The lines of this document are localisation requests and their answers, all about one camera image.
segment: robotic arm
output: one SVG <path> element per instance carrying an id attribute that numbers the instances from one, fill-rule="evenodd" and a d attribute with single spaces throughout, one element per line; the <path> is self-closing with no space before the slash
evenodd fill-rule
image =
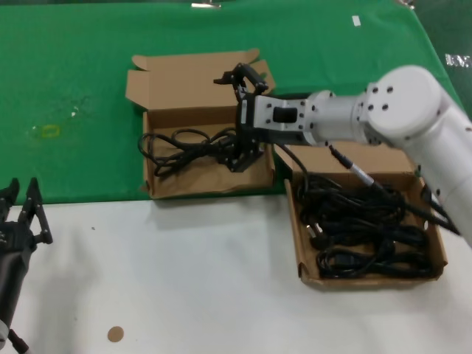
<path id="1" fill-rule="evenodd" d="M 248 76 L 254 93 L 244 83 Z M 235 89 L 243 146 L 317 146 L 344 140 L 403 150 L 472 246 L 472 123 L 427 70 L 403 66 L 369 84 L 362 94 L 346 97 L 331 91 L 263 96 L 266 83 L 246 64 L 215 83 Z"/>
<path id="2" fill-rule="evenodd" d="M 18 221 L 7 221 L 19 189 L 18 179 L 14 178 L 9 187 L 0 190 L 0 350 L 9 339 L 18 353 L 28 353 L 28 346 L 11 330 L 10 325 L 31 255 L 39 243 L 52 243 L 52 236 L 36 178 L 29 183 Z M 41 226 L 38 235 L 30 230 L 35 216 Z"/>

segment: black connector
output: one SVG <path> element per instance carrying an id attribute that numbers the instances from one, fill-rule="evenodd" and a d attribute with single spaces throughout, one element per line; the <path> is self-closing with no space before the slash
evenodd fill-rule
<path id="1" fill-rule="evenodd" d="M 330 145 L 329 148 L 331 151 L 331 155 L 333 155 L 334 158 L 338 160 L 340 164 L 350 170 L 350 168 L 353 166 L 353 162 L 349 160 L 346 156 L 344 156 L 342 153 L 337 151 L 337 149 L 335 149 L 332 145 Z"/>
<path id="2" fill-rule="evenodd" d="M 308 234 L 310 235 L 310 244 L 314 249 L 319 251 L 330 246 L 330 238 L 323 232 L 319 224 L 307 225 Z"/>

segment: white label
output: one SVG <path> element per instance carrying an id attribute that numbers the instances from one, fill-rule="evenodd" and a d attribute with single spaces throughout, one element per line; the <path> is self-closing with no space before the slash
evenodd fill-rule
<path id="1" fill-rule="evenodd" d="M 359 16 L 357 15 L 353 16 L 353 23 L 355 27 L 361 26 L 361 19 L 359 18 Z"/>

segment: white robotic arm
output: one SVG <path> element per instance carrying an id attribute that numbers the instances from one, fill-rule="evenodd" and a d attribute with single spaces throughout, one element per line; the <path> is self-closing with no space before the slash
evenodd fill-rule
<path id="1" fill-rule="evenodd" d="M 358 96 L 321 91 L 270 97 L 247 94 L 244 87 L 238 100 L 237 125 L 266 142 L 344 140 L 403 150 L 472 246 L 472 124 L 427 70 L 400 67 Z"/>

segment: cardboard box flap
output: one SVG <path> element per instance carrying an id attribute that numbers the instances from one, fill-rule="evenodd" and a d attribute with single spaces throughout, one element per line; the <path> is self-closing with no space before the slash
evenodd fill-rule
<path id="1" fill-rule="evenodd" d="M 258 57 L 259 49 L 250 49 L 239 52 L 159 55 L 155 57 L 133 55 L 132 61 L 137 68 L 147 71 L 197 71 L 206 68 L 210 62 L 217 66 L 217 70 L 228 71 L 233 69 L 238 63 L 252 63 Z"/>
<path id="2" fill-rule="evenodd" d="M 144 108 L 149 106 L 150 73 L 128 70 L 126 97 Z"/>
<path id="3" fill-rule="evenodd" d="M 274 89 L 267 63 L 253 63 L 258 55 L 259 49 L 160 57 L 134 55 L 133 62 L 141 70 L 128 72 L 126 97 L 148 110 L 235 106 L 231 85 L 217 85 L 213 80 L 238 63 L 251 63 L 268 82 L 269 91 Z"/>
<path id="4" fill-rule="evenodd" d="M 366 173 L 414 173 L 414 165 L 406 154 L 386 145 L 369 146 L 357 142 L 337 142 L 333 146 L 351 159 Z M 309 172 L 350 173 L 323 147 L 289 146 Z M 296 163 L 278 146 L 275 152 L 292 170 L 298 170 Z"/>

